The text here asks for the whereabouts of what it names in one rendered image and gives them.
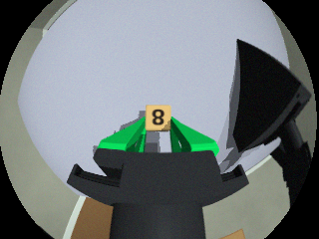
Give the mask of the tan wooden number cube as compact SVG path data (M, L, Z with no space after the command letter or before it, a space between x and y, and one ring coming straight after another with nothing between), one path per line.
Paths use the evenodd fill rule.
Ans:
M169 131L171 109L168 105L146 105L147 131Z

